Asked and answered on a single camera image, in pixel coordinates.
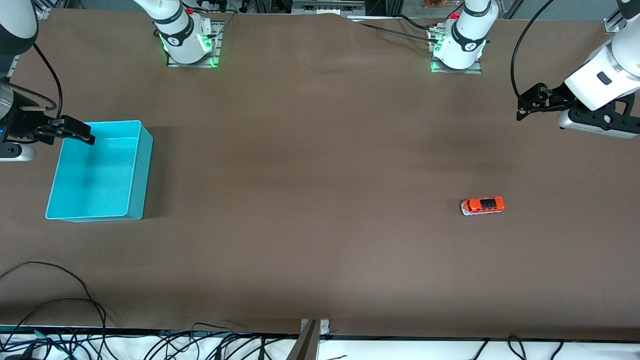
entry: blue plastic bin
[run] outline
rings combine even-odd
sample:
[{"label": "blue plastic bin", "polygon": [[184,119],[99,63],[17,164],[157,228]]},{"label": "blue plastic bin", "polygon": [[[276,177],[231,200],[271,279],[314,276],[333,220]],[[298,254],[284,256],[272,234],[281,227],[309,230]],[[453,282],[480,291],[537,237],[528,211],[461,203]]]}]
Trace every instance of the blue plastic bin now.
[{"label": "blue plastic bin", "polygon": [[64,139],[46,217],[140,220],[154,139],[139,120],[88,122],[95,144]]}]

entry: brown table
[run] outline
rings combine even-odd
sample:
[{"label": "brown table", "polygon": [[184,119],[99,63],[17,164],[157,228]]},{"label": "brown table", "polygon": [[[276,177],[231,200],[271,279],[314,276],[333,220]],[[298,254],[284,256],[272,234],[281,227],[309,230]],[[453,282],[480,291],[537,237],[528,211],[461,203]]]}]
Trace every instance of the brown table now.
[{"label": "brown table", "polygon": [[[378,24],[420,34],[406,24]],[[44,218],[59,142],[1,165],[0,263],[67,266],[119,327],[338,334],[640,336],[639,140],[515,121],[509,61],[520,21],[498,21],[484,74],[429,72],[428,50],[334,15],[240,15],[220,67],[169,69],[144,13],[54,11],[38,44],[64,113],[140,119],[154,136],[145,218]],[[521,91],[558,85],[605,39],[596,22],[534,26]],[[37,55],[16,84],[55,95]],[[467,218],[465,197],[503,214]],[[0,323],[70,278],[29,268],[1,284]],[[97,325],[90,306],[31,323]]]}]

